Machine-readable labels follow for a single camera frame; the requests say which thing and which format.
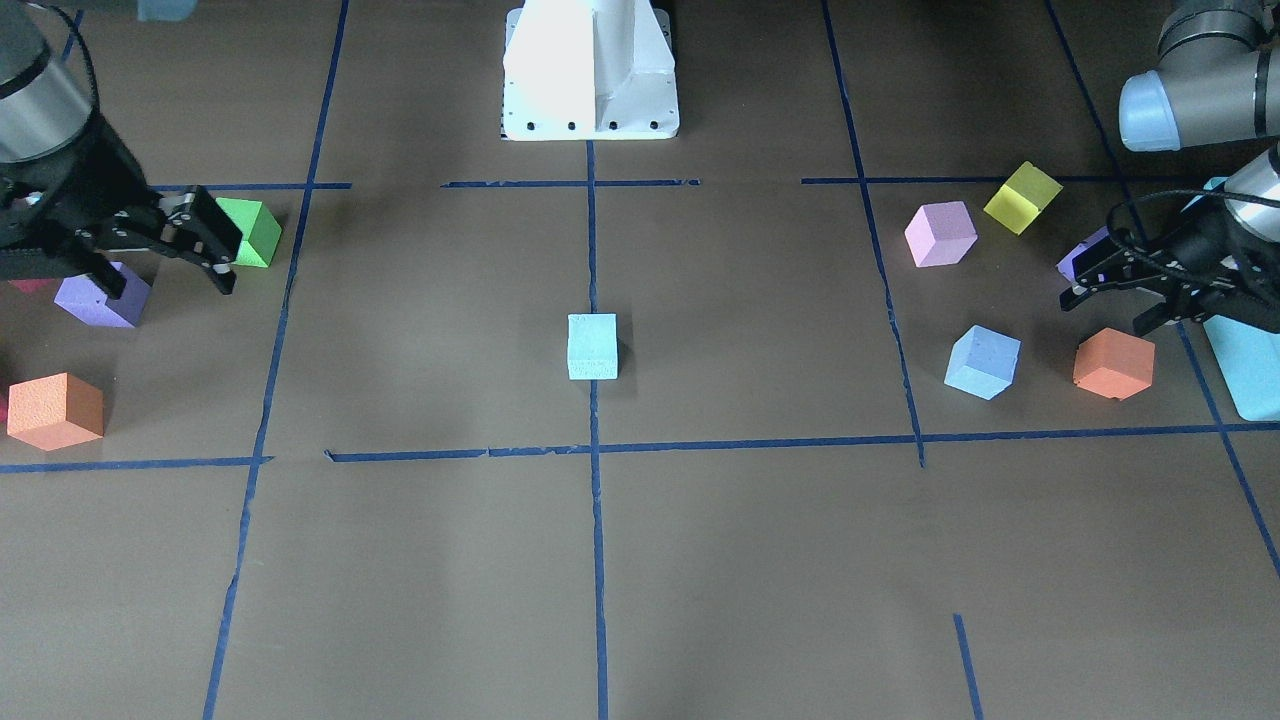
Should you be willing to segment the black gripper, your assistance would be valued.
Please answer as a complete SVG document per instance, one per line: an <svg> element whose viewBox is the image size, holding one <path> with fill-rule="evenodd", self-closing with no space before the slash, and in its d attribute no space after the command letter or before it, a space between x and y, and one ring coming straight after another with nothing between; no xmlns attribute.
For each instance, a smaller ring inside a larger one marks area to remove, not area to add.
<svg viewBox="0 0 1280 720"><path fill-rule="evenodd" d="M1217 316L1279 332L1276 233L1261 234L1226 205L1192 205L1176 217L1169 238L1170 247L1148 247L1130 232L1117 238L1093 233L1060 261L1070 283L1060 309L1071 311L1105 291L1139 288L1157 300L1133 319L1137 337Z"/></svg>
<svg viewBox="0 0 1280 720"><path fill-rule="evenodd" d="M3 165L3 281L87 275L110 300L125 277L106 250L148 250L198 269L230 295L243 233L202 186L154 192L100 111L65 147Z"/></svg>

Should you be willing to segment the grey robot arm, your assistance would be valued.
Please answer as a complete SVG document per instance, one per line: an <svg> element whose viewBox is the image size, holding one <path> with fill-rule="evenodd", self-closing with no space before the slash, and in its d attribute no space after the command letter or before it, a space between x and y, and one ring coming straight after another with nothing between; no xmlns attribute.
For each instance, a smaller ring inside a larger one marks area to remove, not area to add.
<svg viewBox="0 0 1280 720"><path fill-rule="evenodd" d="M128 286L114 251L150 251L236 287L242 234L200 184L156 192L102 114L88 51L79 83L29 18L3 4L1 278L88 278L109 299Z"/></svg>
<svg viewBox="0 0 1280 720"><path fill-rule="evenodd" d="M1174 151L1279 132L1277 4L1175 1L1155 69L1123 86L1119 126L1126 149ZM1102 238L1071 260L1059 297L1070 311L1108 291L1144 290L1158 302L1135 334L1175 322L1224 316L1274 333L1279 324L1279 160L1268 149L1188 204L1161 234L1120 227L1120 202Z"/></svg>

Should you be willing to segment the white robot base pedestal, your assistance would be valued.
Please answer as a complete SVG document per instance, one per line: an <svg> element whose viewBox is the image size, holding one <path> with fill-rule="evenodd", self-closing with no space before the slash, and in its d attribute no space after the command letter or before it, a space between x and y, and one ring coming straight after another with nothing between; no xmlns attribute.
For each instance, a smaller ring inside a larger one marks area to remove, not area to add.
<svg viewBox="0 0 1280 720"><path fill-rule="evenodd" d="M526 1L506 15L500 132L650 141L680 129L668 1Z"/></svg>

